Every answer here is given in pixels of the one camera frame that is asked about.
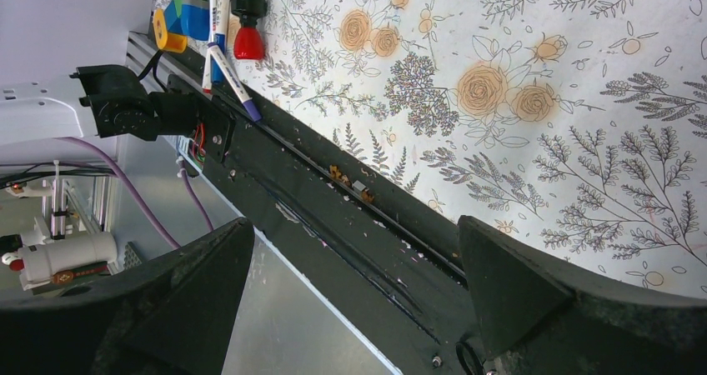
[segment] white cylinder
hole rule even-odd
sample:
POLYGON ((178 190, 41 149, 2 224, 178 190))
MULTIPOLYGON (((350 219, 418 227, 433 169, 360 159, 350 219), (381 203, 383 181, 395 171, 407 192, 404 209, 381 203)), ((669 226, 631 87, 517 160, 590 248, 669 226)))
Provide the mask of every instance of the white cylinder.
POLYGON ((21 247, 23 273, 30 283, 44 282, 58 272, 90 263, 114 262, 118 248, 110 232, 72 237, 51 244, 21 247))

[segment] black cable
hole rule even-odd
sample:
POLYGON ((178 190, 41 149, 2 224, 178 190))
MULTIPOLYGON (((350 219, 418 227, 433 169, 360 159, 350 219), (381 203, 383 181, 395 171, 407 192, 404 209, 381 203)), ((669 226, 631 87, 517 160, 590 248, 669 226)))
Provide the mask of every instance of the black cable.
MULTIPOLYGON (((72 169, 67 171, 61 171, 63 176, 72 177, 105 177, 110 176, 113 172, 108 168, 96 168, 96 169, 72 169)), ((36 181, 42 178, 49 178, 56 175, 54 171, 42 171, 42 172, 22 172, 13 175, 7 175, 5 177, 0 177, 0 190, 5 188, 10 188, 12 185, 18 183, 28 183, 31 181, 36 181)))
POLYGON ((459 360, 459 365, 462 366, 464 373, 466 375, 484 375, 484 366, 481 365, 479 357, 476 355, 474 350, 466 342, 457 342, 454 345, 454 350, 457 352, 457 359, 459 360), (471 357, 471 362, 467 362, 464 353, 467 353, 471 357))
POLYGON ((150 58, 150 61, 148 61, 145 65, 145 68, 143 68, 143 71, 138 75, 138 81, 142 81, 150 73, 150 70, 157 66, 159 58, 162 54, 162 50, 157 50, 157 52, 154 53, 154 55, 150 58))
POLYGON ((166 92, 166 91, 167 91, 167 87, 164 86, 164 83, 162 83, 162 81, 160 81, 159 78, 157 77, 157 63, 155 63, 155 65, 154 65, 154 67, 153 67, 153 78, 154 78, 155 82, 157 82, 157 85, 159 85, 159 87, 161 87, 162 90, 163 90, 164 92, 166 92))

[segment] small debris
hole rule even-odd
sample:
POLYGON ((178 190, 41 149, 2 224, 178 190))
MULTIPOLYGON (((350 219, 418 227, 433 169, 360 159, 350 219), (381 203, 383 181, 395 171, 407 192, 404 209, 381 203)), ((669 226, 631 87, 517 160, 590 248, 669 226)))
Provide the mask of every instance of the small debris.
POLYGON ((338 167, 335 165, 330 165, 329 166, 329 175, 332 177, 333 180, 339 181, 341 180, 341 176, 343 175, 341 171, 338 170, 338 167))
POLYGON ((361 198, 368 204, 374 202, 374 197, 369 193, 368 189, 361 192, 361 198))
POLYGON ((350 187, 351 187, 351 181, 348 180, 348 177, 347 177, 346 175, 343 175, 343 176, 341 177, 341 183, 343 183, 344 185, 346 185, 347 188, 350 188, 350 187))

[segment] white machine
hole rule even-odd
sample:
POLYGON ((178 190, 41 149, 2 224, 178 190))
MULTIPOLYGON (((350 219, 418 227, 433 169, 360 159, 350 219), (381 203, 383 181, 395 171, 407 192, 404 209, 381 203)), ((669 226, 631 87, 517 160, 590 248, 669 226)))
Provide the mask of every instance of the white machine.
MULTIPOLYGON (((77 68, 77 72, 51 82, 30 82, 2 88, 0 145, 54 138, 112 137, 131 133, 153 141, 159 135, 186 135, 196 126, 197 106, 188 98, 165 92, 147 93, 136 76, 118 65, 77 68)), ((94 152, 103 153, 93 147, 94 152)), ((104 161, 114 172, 109 158, 104 161)), ((110 269, 115 271, 118 251, 109 232, 67 235, 67 196, 54 161, 51 186, 3 184, 19 198, 41 197, 52 213, 35 218, 31 232, 0 237, 2 261, 19 271, 25 290, 48 283, 64 284, 75 278, 110 269)))

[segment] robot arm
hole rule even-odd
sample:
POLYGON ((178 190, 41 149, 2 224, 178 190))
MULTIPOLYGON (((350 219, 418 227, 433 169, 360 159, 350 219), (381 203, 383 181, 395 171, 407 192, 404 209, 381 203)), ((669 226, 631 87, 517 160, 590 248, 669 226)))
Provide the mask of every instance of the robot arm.
POLYGON ((148 94, 126 67, 79 67, 50 82, 3 87, 0 145, 125 133, 154 141, 159 135, 190 134, 197 117, 198 104, 192 96, 148 94))

